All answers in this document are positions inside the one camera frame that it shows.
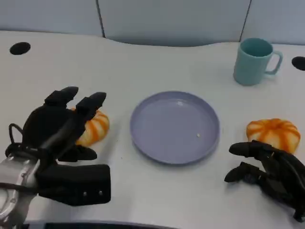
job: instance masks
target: purple plastic plate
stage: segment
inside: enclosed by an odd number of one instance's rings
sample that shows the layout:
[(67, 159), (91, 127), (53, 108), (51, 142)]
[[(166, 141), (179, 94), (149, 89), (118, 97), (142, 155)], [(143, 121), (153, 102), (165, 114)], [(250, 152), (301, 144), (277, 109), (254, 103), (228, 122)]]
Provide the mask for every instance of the purple plastic plate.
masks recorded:
[(135, 146), (159, 162), (182, 165), (215, 150), (219, 120), (203, 99), (185, 92), (162, 92), (134, 110), (130, 132)]

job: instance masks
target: small toy pumpkin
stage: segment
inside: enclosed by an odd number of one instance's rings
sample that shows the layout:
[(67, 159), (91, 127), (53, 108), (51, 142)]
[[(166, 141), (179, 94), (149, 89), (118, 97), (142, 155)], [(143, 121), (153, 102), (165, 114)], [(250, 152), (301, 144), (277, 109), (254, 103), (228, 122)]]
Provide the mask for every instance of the small toy pumpkin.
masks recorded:
[(249, 141), (257, 140), (293, 154), (299, 145), (301, 135), (295, 125), (279, 118), (252, 121), (247, 126)]
[(97, 110), (93, 119), (86, 122), (85, 128), (85, 132), (76, 141), (76, 144), (89, 147), (93, 143), (101, 141), (106, 137), (109, 130), (109, 119), (107, 115)]

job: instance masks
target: light blue mug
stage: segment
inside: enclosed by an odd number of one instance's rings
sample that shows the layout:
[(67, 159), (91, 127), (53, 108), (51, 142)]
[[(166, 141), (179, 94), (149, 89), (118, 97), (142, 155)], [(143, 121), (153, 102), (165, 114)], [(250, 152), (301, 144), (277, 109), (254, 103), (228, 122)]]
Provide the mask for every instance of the light blue mug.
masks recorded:
[[(280, 58), (272, 71), (266, 71), (267, 65), (273, 54)], [(272, 45), (259, 38), (249, 38), (244, 40), (237, 53), (234, 67), (234, 79), (244, 86), (251, 86), (260, 83), (265, 74), (275, 75), (279, 70), (283, 60), (283, 54), (274, 51)]]

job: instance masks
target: panel seam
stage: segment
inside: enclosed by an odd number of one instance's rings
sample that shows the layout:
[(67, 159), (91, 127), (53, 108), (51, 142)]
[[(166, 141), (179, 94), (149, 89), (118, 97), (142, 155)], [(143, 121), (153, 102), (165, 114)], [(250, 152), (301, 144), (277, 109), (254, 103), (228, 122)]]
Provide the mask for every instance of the panel seam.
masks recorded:
[(102, 36), (105, 38), (105, 31), (104, 31), (103, 20), (102, 20), (102, 16), (101, 16), (101, 9), (100, 9), (99, 0), (95, 0), (95, 4), (96, 4), (97, 13), (98, 13), (98, 16), (99, 16), (99, 20), (100, 20), (100, 26), (101, 26), (101, 30), (102, 30)]
[(247, 13), (246, 13), (246, 18), (244, 19), (244, 24), (243, 24), (242, 32), (241, 32), (241, 34), (240, 34), (239, 42), (242, 40), (242, 35), (243, 35), (243, 33), (244, 33), (244, 27), (245, 27), (245, 25), (246, 25), (246, 21), (247, 21), (247, 18), (248, 18), (248, 14), (249, 14), (249, 10), (250, 10), (251, 3), (252, 3), (252, 0), (250, 0), (250, 2), (249, 2), (249, 6), (248, 6)]

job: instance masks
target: tabletop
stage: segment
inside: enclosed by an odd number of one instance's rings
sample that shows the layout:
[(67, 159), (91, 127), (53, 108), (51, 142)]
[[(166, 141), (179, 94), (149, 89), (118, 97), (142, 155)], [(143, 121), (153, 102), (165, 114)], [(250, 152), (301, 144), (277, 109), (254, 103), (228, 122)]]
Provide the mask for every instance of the tabletop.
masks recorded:
[[(10, 47), (28, 42), (31, 49), (12, 55)], [(9, 141), (8, 125), (23, 125), (31, 111), (54, 90), (75, 85), (73, 107), (94, 92), (107, 93), (103, 110), (110, 118), (107, 137), (93, 146), (98, 159), (77, 164), (106, 163), (111, 168), (112, 199), (103, 205), (70, 207), (36, 197), (28, 222), (125, 222), (180, 229), (302, 228), (293, 210), (266, 197), (259, 187), (243, 182), (229, 186), (228, 171), (241, 161), (231, 144), (246, 141), (252, 120), (282, 118), (305, 136), (305, 72), (291, 59), (305, 47), (274, 45), (284, 55), (277, 76), (244, 87), (233, 79), (238, 43), (201, 47), (159, 47), (123, 44), (101, 37), (32, 32), (0, 32), (0, 159)], [(270, 68), (276, 63), (271, 60)], [(132, 145), (129, 120), (135, 106), (157, 92), (177, 90), (208, 102), (221, 125), (217, 150), (184, 167), (154, 162)], [(296, 156), (305, 163), (301, 140)]]

